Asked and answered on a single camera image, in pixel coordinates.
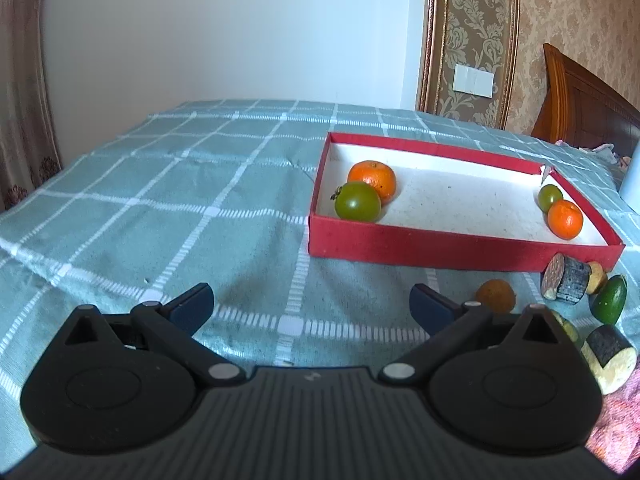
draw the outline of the cut eggplant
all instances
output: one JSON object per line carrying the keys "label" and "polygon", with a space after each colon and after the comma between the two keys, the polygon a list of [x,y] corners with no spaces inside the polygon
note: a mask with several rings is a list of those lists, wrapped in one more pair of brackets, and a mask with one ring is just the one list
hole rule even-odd
{"label": "cut eggplant", "polygon": [[546,266],[542,277],[542,296],[576,304],[589,284],[591,267],[575,258],[558,253]]}
{"label": "cut eggplant", "polygon": [[603,395],[619,389],[634,371],[638,351],[614,325],[603,325],[591,332],[582,345]]}

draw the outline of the avocado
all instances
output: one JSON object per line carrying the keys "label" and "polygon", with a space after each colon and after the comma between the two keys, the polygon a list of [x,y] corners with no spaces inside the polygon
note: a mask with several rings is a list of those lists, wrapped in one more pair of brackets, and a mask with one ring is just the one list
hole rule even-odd
{"label": "avocado", "polygon": [[613,276],[602,287],[591,305],[591,313],[599,322],[615,325],[620,318],[626,301],[626,280],[624,276]]}

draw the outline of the white wall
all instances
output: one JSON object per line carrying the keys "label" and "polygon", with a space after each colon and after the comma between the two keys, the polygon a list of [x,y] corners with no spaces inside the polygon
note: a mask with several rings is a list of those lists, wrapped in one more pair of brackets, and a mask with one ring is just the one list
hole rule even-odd
{"label": "white wall", "polygon": [[424,0],[43,0],[63,161],[186,100],[413,108],[423,9]]}

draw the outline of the mandarin orange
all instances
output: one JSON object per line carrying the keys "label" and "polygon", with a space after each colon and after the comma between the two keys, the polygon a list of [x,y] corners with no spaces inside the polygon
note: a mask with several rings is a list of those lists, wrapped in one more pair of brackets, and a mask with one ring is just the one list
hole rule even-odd
{"label": "mandarin orange", "polygon": [[347,182],[360,180],[376,190],[383,205],[396,193],[396,174],[388,165],[376,160],[363,160],[354,164],[349,171]]}
{"label": "mandarin orange", "polygon": [[568,200],[553,202],[546,215],[551,232],[563,240],[571,240],[582,231],[584,216],[580,208]]}

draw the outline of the green tomato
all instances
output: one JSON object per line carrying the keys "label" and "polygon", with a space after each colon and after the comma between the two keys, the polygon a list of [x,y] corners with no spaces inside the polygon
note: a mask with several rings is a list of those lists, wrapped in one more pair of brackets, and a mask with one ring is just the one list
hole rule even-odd
{"label": "green tomato", "polygon": [[563,198],[562,191],[560,191],[558,186],[547,184],[546,186],[543,186],[538,193],[538,205],[543,212],[548,213],[553,202],[557,202]]}
{"label": "green tomato", "polygon": [[359,180],[347,182],[336,189],[331,199],[335,200],[336,214],[343,220],[375,222],[382,209],[376,190]]}

